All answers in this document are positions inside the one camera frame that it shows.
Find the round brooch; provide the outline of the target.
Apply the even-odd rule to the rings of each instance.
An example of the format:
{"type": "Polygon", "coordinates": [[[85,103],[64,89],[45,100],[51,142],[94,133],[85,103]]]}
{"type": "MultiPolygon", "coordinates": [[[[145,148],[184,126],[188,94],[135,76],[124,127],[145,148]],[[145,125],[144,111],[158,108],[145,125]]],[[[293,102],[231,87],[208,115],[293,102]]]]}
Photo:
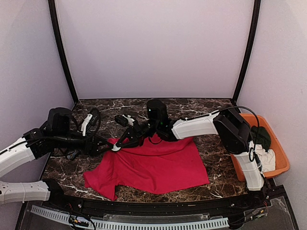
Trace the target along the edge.
{"type": "Polygon", "coordinates": [[[113,145],[113,148],[112,148],[111,150],[114,151],[114,152],[117,152],[117,151],[121,150],[121,148],[122,148],[121,143],[116,142],[116,143],[113,145]]]}

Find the magenta t-shirt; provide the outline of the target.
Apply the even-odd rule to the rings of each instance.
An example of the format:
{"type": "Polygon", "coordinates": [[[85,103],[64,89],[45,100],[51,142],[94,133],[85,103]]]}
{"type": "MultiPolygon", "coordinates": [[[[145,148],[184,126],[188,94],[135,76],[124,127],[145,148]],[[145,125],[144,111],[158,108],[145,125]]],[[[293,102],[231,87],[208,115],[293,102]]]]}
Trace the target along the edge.
{"type": "Polygon", "coordinates": [[[165,194],[209,184],[209,177],[193,138],[162,141],[157,135],[140,147],[107,151],[100,164],[83,173],[84,186],[115,201],[115,188],[129,186],[165,194]]]}

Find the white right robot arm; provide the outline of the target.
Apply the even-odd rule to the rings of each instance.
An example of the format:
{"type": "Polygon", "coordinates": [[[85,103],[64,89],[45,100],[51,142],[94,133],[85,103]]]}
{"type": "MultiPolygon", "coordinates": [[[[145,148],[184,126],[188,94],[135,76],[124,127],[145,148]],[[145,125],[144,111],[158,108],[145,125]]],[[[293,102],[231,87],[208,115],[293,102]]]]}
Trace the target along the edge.
{"type": "Polygon", "coordinates": [[[139,123],[130,115],[116,115],[115,122],[126,127],[125,132],[114,144],[113,151],[141,146],[146,138],[157,135],[161,140],[174,142],[185,138],[218,135],[224,148],[235,158],[246,179],[251,193],[245,196],[245,204],[255,208],[263,201],[260,191],[264,184],[262,164],[256,155],[256,140],[251,127],[237,107],[219,109],[192,118],[172,120],[168,117],[167,106],[159,99],[146,104],[148,120],[139,123]]]}

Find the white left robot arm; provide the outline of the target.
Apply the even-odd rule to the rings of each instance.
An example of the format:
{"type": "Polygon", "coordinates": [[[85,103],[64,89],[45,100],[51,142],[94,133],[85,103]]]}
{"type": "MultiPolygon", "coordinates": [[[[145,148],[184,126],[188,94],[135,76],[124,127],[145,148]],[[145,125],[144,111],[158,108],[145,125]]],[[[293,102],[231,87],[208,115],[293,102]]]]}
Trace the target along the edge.
{"type": "Polygon", "coordinates": [[[55,179],[26,179],[22,169],[30,163],[50,156],[55,150],[79,151],[95,156],[111,143],[98,135],[101,114],[92,108],[86,118],[78,123],[72,110],[52,108],[47,120],[38,128],[24,133],[14,143],[0,152],[0,203],[2,205],[27,201],[50,201],[57,209],[63,209],[68,199],[55,179]]]}

